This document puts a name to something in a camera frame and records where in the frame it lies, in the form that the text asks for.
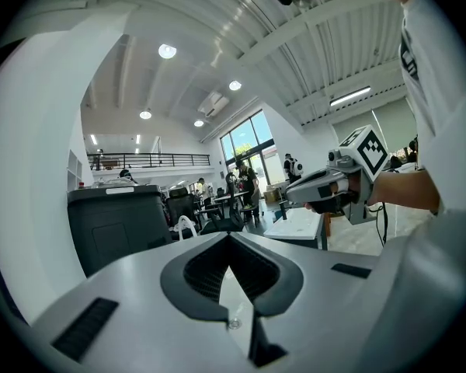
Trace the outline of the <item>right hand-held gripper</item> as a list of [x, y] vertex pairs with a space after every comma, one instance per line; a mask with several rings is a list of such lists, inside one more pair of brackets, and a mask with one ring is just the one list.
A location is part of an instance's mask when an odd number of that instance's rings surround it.
[[[318, 214], [342, 214], [350, 224], [358, 225], [375, 218], [368, 201], [374, 181], [388, 161], [388, 152], [372, 126], [358, 127], [339, 147], [329, 151], [327, 166], [302, 176], [286, 189], [286, 198], [294, 203], [306, 203]], [[341, 205], [332, 194], [331, 184], [350, 175], [360, 177], [360, 199]]]

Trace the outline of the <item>person's right hand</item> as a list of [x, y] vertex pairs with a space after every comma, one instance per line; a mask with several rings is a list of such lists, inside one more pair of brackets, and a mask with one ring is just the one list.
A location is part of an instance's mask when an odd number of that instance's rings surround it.
[[357, 203], [360, 199], [360, 177], [345, 176], [331, 183], [330, 190], [339, 199], [341, 205]]

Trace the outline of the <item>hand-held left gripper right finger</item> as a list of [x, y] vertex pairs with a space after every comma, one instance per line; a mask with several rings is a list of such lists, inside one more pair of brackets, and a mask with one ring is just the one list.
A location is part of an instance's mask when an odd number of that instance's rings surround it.
[[243, 232], [228, 263], [251, 304], [230, 372], [362, 372], [376, 256], [296, 246]]

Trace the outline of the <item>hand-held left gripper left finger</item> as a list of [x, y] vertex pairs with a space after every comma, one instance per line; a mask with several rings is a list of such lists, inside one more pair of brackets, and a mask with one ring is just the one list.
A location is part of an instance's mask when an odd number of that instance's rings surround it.
[[76, 365], [84, 372], [252, 371], [227, 323], [189, 318], [169, 302], [160, 285], [169, 261], [216, 238], [191, 238], [111, 263], [50, 305], [34, 321], [33, 331], [51, 345], [101, 298], [117, 307]]

